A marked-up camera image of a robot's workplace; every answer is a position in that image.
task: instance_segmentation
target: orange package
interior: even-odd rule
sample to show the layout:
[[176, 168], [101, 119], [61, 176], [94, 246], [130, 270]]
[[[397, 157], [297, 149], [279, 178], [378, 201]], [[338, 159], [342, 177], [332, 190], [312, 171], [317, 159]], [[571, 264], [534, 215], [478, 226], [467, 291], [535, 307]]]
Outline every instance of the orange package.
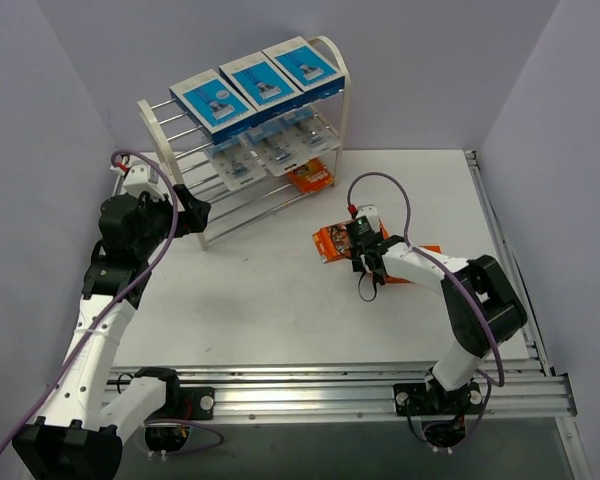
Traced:
[[[349, 235], [347, 234], [346, 226], [352, 221], [353, 220], [347, 220], [346, 222], [322, 227], [313, 234], [313, 243], [316, 244], [322, 263], [335, 262], [342, 258], [351, 257], [351, 244], [349, 243]], [[383, 238], [389, 238], [389, 232], [384, 228], [382, 222], [380, 222], [380, 230], [382, 231]], [[432, 252], [442, 253], [439, 245], [422, 245], [422, 248], [426, 248]], [[411, 283], [403, 278], [389, 276], [385, 277], [385, 281], [387, 283]]]
[[333, 185], [333, 176], [319, 158], [312, 158], [306, 165], [287, 173], [287, 176], [302, 193], [317, 192]]

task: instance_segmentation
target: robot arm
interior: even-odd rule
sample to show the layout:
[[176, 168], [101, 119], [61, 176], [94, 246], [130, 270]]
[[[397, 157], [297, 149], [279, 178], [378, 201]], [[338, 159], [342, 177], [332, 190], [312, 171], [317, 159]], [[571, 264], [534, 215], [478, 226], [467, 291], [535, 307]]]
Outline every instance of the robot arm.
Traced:
[[[360, 207], [354, 221], [347, 226], [347, 233], [354, 271], [371, 273], [373, 281], [379, 284], [384, 284], [386, 276], [406, 279], [444, 297], [454, 342], [431, 374], [445, 392], [468, 385], [491, 348], [475, 313], [448, 275], [408, 246], [403, 237], [394, 235], [384, 239], [378, 212], [373, 206]], [[483, 255], [468, 260], [435, 252], [427, 252], [427, 255], [444, 265], [469, 292], [498, 345], [526, 324], [526, 312], [494, 258]]]
[[[90, 336], [56, 390], [34, 414], [33, 423], [20, 429], [12, 442], [35, 478], [113, 478], [123, 444], [149, 416], [180, 418], [176, 372], [163, 368], [141, 369], [129, 387], [102, 409], [118, 345], [150, 275], [90, 330], [105, 306], [147, 269], [149, 258], [170, 231], [173, 205], [157, 183], [149, 165], [132, 165], [123, 183], [126, 193], [107, 199], [100, 208], [102, 239], [85, 273], [68, 352], [87, 332]], [[195, 199], [184, 185], [175, 185], [174, 191], [184, 207], [178, 213], [175, 237], [202, 232], [210, 205]]]

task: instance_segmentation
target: wire shelf rack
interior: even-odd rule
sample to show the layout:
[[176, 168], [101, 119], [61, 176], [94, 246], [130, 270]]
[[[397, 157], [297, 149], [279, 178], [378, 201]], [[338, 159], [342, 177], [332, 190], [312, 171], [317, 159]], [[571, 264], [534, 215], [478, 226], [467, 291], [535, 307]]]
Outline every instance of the wire shelf rack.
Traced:
[[[335, 149], [335, 158], [330, 165], [335, 183], [347, 128], [351, 78], [340, 50], [329, 38], [319, 36], [309, 40], [309, 43], [326, 51], [345, 77], [344, 88], [340, 92], [342, 111], [337, 128], [319, 112], [315, 104], [311, 105], [314, 115], [318, 116], [339, 140], [339, 146]], [[205, 233], [197, 234], [203, 250], [207, 250], [211, 243], [225, 235], [274, 214], [314, 193], [299, 193], [286, 177], [274, 177], [270, 172], [267, 172], [267, 177], [252, 185], [241, 190], [230, 191], [203, 154], [204, 150], [211, 147], [213, 143], [174, 99], [155, 105], [141, 100], [138, 102], [138, 107], [162, 168], [170, 174], [175, 183], [186, 185], [196, 197], [212, 205], [209, 219], [211, 228], [208, 228]], [[179, 148], [178, 144], [182, 145], [185, 141], [188, 145], [194, 143], [195, 146], [187, 149]]]

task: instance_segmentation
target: blue box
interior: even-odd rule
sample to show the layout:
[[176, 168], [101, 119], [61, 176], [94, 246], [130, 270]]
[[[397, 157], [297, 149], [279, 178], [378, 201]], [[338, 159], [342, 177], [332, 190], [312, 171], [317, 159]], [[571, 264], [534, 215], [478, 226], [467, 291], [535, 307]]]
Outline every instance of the blue box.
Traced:
[[220, 75], [267, 120], [303, 104], [302, 92], [262, 52], [221, 65]]
[[330, 97], [344, 88], [344, 74], [302, 37], [263, 53], [304, 92], [304, 103]]
[[214, 70], [177, 83], [169, 90], [216, 145], [259, 122], [256, 110]]

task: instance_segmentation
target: white wall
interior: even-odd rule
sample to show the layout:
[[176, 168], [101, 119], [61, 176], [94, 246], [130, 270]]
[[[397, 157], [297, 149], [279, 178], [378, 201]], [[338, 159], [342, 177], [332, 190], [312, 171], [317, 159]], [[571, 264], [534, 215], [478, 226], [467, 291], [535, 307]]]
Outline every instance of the white wall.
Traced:
[[[35, 1], [1, 0], [0, 440], [66, 352], [112, 148]], [[8, 452], [0, 479], [21, 466]]]
[[158, 103], [203, 70], [324, 34], [353, 77], [348, 148], [476, 148], [557, 0], [39, 4], [120, 146], [150, 148], [138, 100]]
[[481, 170], [600, 479], [600, 0], [562, 0]]

